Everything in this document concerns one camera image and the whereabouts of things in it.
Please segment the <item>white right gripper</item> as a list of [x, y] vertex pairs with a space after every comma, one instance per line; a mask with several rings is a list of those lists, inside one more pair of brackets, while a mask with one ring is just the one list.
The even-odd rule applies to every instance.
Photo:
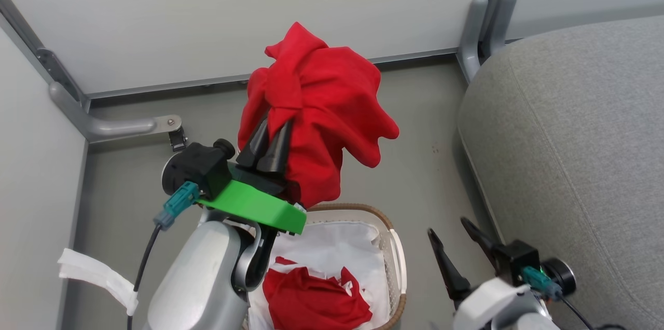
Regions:
[[[512, 275], [515, 253], [513, 246], [496, 243], [479, 230], [467, 217], [461, 218], [462, 226], [469, 237], [479, 245], [495, 269], [495, 275]], [[444, 279], [446, 290], [456, 310], [453, 330], [482, 330], [493, 323], [498, 329], [514, 323], [522, 314], [518, 309], [517, 297], [530, 291], [527, 284], [514, 286], [500, 277], [488, 280], [472, 292], [472, 287], [455, 268], [444, 245], [433, 229], [427, 229], [430, 245], [434, 252], [439, 271]]]

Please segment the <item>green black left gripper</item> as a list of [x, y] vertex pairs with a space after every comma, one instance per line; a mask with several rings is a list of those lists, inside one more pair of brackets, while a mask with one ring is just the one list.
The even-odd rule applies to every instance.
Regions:
[[[239, 152], [236, 162], [240, 167], [256, 167], [259, 172], [266, 174], [285, 174], [293, 122], [288, 120], [269, 145], [267, 119], [268, 114], [263, 115], [251, 138]], [[276, 184], [252, 172], [237, 169], [237, 165], [228, 164], [232, 179], [222, 192], [213, 200], [200, 198], [200, 203], [247, 221], [301, 235], [307, 221], [306, 210], [256, 188], [254, 184], [266, 185], [270, 189], [275, 188]]]

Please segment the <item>red cloth garment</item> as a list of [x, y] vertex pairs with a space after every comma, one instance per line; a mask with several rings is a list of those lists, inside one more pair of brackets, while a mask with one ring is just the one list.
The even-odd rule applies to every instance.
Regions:
[[363, 288], [346, 267], [329, 277], [278, 256], [262, 290], [274, 330], [357, 330], [373, 317]]
[[273, 64], [249, 78], [239, 145], [246, 145], [263, 117], [271, 139], [291, 121], [287, 197], [306, 209], [334, 201], [341, 194], [342, 153], [374, 168], [381, 158], [379, 139], [400, 134], [377, 99], [380, 72], [353, 49], [332, 48], [298, 22], [265, 53]]

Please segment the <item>white laundry basket brown rim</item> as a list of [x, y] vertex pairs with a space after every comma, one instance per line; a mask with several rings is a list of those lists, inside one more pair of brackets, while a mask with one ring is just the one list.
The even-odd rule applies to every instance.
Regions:
[[[391, 317], [388, 323], [373, 330], [391, 330], [400, 321], [405, 310], [407, 290], [405, 252], [392, 222], [380, 210], [365, 204], [316, 205], [309, 209], [306, 215], [306, 225], [325, 222], [364, 222], [379, 229], [379, 247], [384, 254], [391, 299]], [[241, 330], [248, 330], [247, 317]]]

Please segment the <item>white cloth basket liner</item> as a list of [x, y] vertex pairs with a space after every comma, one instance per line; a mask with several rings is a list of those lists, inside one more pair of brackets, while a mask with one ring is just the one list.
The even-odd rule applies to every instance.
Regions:
[[[301, 235], [280, 235], [275, 239], [268, 269], [278, 256], [329, 277], [338, 276], [346, 267], [363, 288], [365, 300], [373, 312], [372, 320], [357, 330], [373, 330], [391, 318], [388, 278], [379, 243], [379, 229], [364, 222], [309, 224]], [[247, 329], [274, 330], [262, 283], [248, 298]]]

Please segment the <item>small black caster wheel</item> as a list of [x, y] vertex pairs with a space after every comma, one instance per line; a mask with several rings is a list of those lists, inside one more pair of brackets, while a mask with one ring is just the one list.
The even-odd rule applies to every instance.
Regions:
[[185, 136], [183, 127], [180, 127], [174, 131], [169, 131], [168, 136], [169, 143], [174, 153], [185, 150], [185, 148], [187, 148], [188, 138]]

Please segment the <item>grey metal partition foot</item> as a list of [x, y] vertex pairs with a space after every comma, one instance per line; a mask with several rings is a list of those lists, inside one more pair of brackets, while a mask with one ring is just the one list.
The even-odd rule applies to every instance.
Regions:
[[48, 87], [52, 102], [89, 143], [100, 143], [138, 136], [171, 133], [182, 128], [178, 115], [166, 115], [130, 120], [104, 120], [85, 112], [59, 82]]
[[467, 83], [474, 79], [480, 68], [478, 45], [488, 4], [488, 0], [471, 1], [456, 52], [458, 64]]
[[517, 0], [498, 0], [483, 39], [483, 55], [486, 59], [506, 46], [508, 26], [516, 3]]

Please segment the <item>grey fabric sofa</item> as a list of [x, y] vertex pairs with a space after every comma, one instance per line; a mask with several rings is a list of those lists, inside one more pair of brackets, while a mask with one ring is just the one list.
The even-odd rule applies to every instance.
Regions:
[[593, 325], [664, 330], [664, 16], [509, 44], [458, 130], [503, 242], [565, 262]]

